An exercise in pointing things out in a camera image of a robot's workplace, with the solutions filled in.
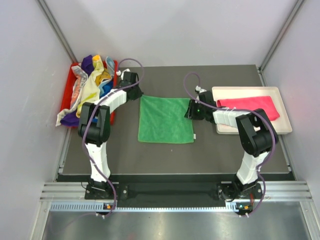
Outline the green towel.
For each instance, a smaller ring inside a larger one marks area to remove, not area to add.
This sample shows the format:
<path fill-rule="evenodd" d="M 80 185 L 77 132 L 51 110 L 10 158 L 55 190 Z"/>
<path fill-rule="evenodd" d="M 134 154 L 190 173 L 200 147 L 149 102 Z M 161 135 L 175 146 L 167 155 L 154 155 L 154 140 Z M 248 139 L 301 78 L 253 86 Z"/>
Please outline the green towel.
<path fill-rule="evenodd" d="M 138 141 L 156 144 L 193 143 L 193 122 L 185 118 L 188 105 L 188 98 L 143 95 L 140 98 Z"/>

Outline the pink towel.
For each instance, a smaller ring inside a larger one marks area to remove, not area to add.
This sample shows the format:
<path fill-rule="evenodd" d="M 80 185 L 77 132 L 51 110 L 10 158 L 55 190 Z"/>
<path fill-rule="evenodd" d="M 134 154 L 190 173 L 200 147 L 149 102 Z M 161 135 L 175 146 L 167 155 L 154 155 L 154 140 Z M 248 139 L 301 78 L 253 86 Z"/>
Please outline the pink towel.
<path fill-rule="evenodd" d="M 248 109 L 254 111 L 263 109 L 270 121 L 275 121 L 280 117 L 276 106 L 270 96 L 254 96 L 234 99 L 219 99 L 216 101 L 218 107 Z"/>

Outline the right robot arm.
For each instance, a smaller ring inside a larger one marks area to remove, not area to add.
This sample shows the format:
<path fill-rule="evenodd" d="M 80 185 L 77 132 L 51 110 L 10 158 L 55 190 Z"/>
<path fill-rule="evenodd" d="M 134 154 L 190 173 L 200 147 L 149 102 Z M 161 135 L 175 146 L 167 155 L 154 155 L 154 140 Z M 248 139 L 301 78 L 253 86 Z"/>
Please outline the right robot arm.
<path fill-rule="evenodd" d="M 256 185 L 258 172 L 265 158 L 275 149 L 278 134 L 264 109 L 217 106 L 211 91 L 197 86 L 195 92 L 197 97 L 192 97 L 189 101 L 185 118 L 206 120 L 238 131 L 244 155 L 232 184 L 234 194 L 245 198 Z"/>

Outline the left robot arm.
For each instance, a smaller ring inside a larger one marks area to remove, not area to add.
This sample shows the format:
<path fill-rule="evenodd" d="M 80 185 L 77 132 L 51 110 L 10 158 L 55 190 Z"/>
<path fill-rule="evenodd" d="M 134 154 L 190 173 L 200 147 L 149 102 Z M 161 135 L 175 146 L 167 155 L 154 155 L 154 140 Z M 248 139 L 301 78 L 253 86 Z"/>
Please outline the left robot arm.
<path fill-rule="evenodd" d="M 121 75 L 118 85 L 95 102 L 82 105 L 78 135 L 87 153 L 91 175 L 87 190 L 96 190 L 102 198 L 109 198 L 114 191 L 109 177 L 111 171 L 107 160 L 107 142 L 111 134 L 111 114 L 128 101 L 139 99 L 143 92 L 139 87 L 136 72 L 118 71 Z"/>

